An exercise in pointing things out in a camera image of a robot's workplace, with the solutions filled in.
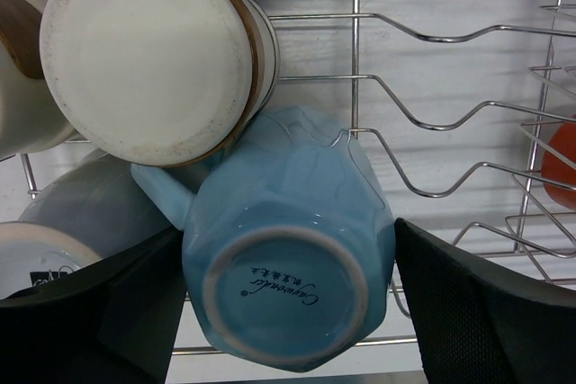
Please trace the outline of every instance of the beige mug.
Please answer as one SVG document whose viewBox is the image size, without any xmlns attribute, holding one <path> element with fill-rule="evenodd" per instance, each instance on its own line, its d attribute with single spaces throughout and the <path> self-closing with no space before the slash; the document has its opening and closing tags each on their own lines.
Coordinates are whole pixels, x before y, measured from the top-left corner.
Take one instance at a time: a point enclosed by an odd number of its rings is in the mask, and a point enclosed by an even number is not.
<svg viewBox="0 0 576 384">
<path fill-rule="evenodd" d="M 44 81 L 39 52 L 48 0 L 0 0 L 0 159 L 40 152 L 75 134 Z"/>
<path fill-rule="evenodd" d="M 155 166 L 230 147 L 266 104 L 280 61 L 254 0 L 49 0 L 40 56 L 78 132 Z"/>
</svg>

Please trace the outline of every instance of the metal wire rack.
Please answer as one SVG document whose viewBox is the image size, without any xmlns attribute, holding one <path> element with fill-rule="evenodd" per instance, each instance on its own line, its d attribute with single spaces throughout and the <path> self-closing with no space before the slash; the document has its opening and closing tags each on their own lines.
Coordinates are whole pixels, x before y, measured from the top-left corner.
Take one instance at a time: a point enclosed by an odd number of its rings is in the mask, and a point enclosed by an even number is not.
<svg viewBox="0 0 576 384">
<path fill-rule="evenodd" d="M 553 23 L 549 29 L 542 28 L 532 28 L 532 27 L 522 27 L 507 24 L 496 24 L 478 31 L 474 31 L 469 34 L 460 36 L 436 36 L 427 35 L 420 33 L 411 29 L 410 27 L 393 20 L 392 18 L 383 15 L 381 13 L 363 13 L 360 11 L 360 0 L 352 0 L 352 12 L 351 13 L 322 13 L 322 14 L 302 14 L 302 15 L 275 15 L 271 16 L 272 22 L 287 22 L 287 21 L 316 21 L 316 20 L 343 20 L 352 22 L 352 57 L 351 57 L 351 73 L 350 75 L 326 75 L 326 76 L 285 76 L 280 78 L 281 83 L 291 83 L 291 82 L 326 82 L 326 81 L 348 81 L 351 83 L 351 104 L 350 104 L 350 128 L 354 134 L 372 134 L 382 145 L 383 151 L 388 155 L 392 164 L 394 165 L 398 175 L 404 182 L 406 187 L 411 191 L 426 198 L 441 199 L 451 195 L 455 192 L 464 182 L 466 182 L 471 176 L 473 176 L 477 171 L 484 169 L 491 169 L 502 172 L 504 175 L 509 175 L 511 177 L 512 183 L 522 192 L 523 198 L 519 203 L 518 212 L 513 215 L 508 215 L 503 219 L 503 223 L 506 226 L 506 230 L 501 228 L 496 228 L 482 222 L 473 221 L 464 227 L 458 235 L 454 238 L 453 244 L 458 245 L 466 237 L 466 235 L 474 228 L 479 228 L 492 233 L 494 236 L 504 237 L 510 240 L 509 251 L 492 251 L 479 254 L 479 256 L 491 259 L 499 257 L 515 257 L 522 256 L 528 258 L 535 268 L 542 275 L 544 281 L 548 283 L 555 283 L 562 286 L 572 286 L 576 285 L 576 279 L 554 279 L 548 272 L 543 268 L 543 266 L 536 259 L 539 255 L 551 255 L 560 259 L 571 259 L 576 257 L 576 237 L 570 232 L 570 230 L 564 226 L 560 219 L 566 217 L 575 217 L 576 212 L 551 212 L 545 205 L 537 199 L 533 194 L 533 187 L 535 183 L 548 183 L 554 186 L 558 186 L 570 191 L 576 191 L 576 184 L 567 184 L 556 182 L 553 179 L 544 178 L 540 175 L 539 170 L 536 168 L 537 164 L 537 154 L 540 148 L 544 150 L 553 152 L 556 156 L 561 158 L 566 164 L 571 166 L 576 170 L 576 164 L 570 161 L 563 155 L 558 154 L 554 149 L 550 148 L 545 142 L 540 139 L 542 128 L 546 125 L 558 124 L 563 122 L 576 123 L 576 119 L 571 117 L 562 116 L 559 114 L 554 114 L 546 111 L 546 102 L 548 99 L 548 90 L 553 88 L 567 94 L 573 100 L 576 101 L 576 94 L 570 90 L 556 84 L 551 80 L 551 74 L 555 70 L 565 70 L 571 73 L 572 70 L 576 70 L 576 67 L 560 67 L 554 64 L 554 41 L 558 37 L 576 37 L 576 31 L 563 31 L 555 29 L 556 20 L 572 20 L 576 21 L 576 15 L 573 15 L 573 10 L 576 9 L 576 4 L 564 4 L 563 0 L 556 0 L 553 5 L 540 6 L 543 10 L 553 13 Z M 397 31 L 406 33 L 407 35 L 415 38 L 417 40 L 422 40 L 424 42 L 431 43 L 444 43 L 444 44 L 455 44 L 455 43 L 465 43 L 469 40 L 474 40 L 480 38 L 495 31 L 508 31 L 508 32 L 524 32 L 524 33 L 535 33 L 547 36 L 549 38 L 548 50 L 545 62 L 542 66 L 531 67 L 528 69 L 528 73 L 533 75 L 535 78 L 541 81 L 541 89 L 538 97 L 538 105 L 536 109 L 529 108 L 526 106 L 515 105 L 510 103 L 504 103 L 499 101 L 484 101 L 478 103 L 476 106 L 472 107 L 462 118 L 459 120 L 449 123 L 449 124 L 432 124 L 426 123 L 415 117 L 407 107 L 402 99 L 393 92 L 393 90 L 386 84 L 386 82 L 377 75 L 366 75 L 360 73 L 360 22 L 362 20 L 376 20 L 382 22 L 382 25 L 388 25 L 395 28 Z M 518 128 L 522 133 L 526 135 L 531 141 L 531 146 L 529 153 L 527 155 L 526 169 L 518 170 L 509 166 L 499 165 L 492 162 L 478 162 L 471 166 L 467 171 L 465 171 L 462 176 L 457 179 L 452 186 L 444 191 L 425 191 L 419 189 L 415 186 L 412 181 L 407 176 L 406 172 L 402 168 L 398 158 L 392 152 L 390 146 L 386 142 L 383 134 L 378 129 L 373 129 L 365 127 L 359 124 L 359 84 L 362 81 L 373 81 L 378 84 L 382 91 L 390 97 L 390 99 L 396 104 L 404 116 L 414 125 L 416 128 L 427 129 L 431 131 L 447 131 L 452 129 L 458 129 L 463 126 L 469 119 L 471 119 L 479 111 L 487 108 L 496 108 L 499 110 L 512 110 L 515 112 L 523 112 L 529 116 L 532 116 L 532 121 L 525 121 L 518 124 Z M 74 143 L 87 142 L 86 140 L 74 140 Z M 22 159 L 22 168 L 25 175 L 26 182 L 28 184 L 28 193 L 34 198 L 39 190 L 35 181 L 34 172 L 32 169 L 31 160 L 28 155 L 20 155 Z M 533 205 L 538 209 L 537 213 L 528 213 L 530 205 Z M 539 245 L 537 242 L 528 240 L 524 237 L 525 224 L 527 220 L 530 219 L 545 219 L 550 224 L 556 226 L 563 235 L 571 242 L 572 246 L 569 249 L 553 249 L 551 247 L 546 247 Z M 409 311 L 403 306 L 401 301 L 401 294 L 403 289 L 398 286 L 395 281 L 392 281 L 390 292 L 392 293 L 395 301 L 397 302 L 400 311 L 406 316 L 410 317 Z M 357 346 L 374 346 L 374 345 L 389 345 L 389 344 L 412 344 L 417 342 L 415 335 L 406 336 L 392 336 L 392 337 L 371 337 L 357 344 Z M 173 355 L 204 355 L 204 354 L 215 354 L 221 353 L 218 350 L 210 346 L 199 346 L 199 347 L 184 347 L 176 348 L 173 351 Z"/>
</svg>

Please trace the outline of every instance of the blue mug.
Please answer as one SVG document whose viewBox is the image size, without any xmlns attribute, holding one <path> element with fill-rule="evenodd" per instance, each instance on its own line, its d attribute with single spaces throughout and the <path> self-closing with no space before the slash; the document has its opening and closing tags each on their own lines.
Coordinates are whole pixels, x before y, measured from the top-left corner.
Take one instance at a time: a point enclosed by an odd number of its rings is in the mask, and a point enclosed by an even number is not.
<svg viewBox="0 0 576 384">
<path fill-rule="evenodd" d="M 330 117 L 261 113 L 197 194 L 160 168 L 131 171 L 184 231 L 184 276 L 215 348 L 303 372 L 382 323 L 392 213 L 360 144 Z"/>
</svg>

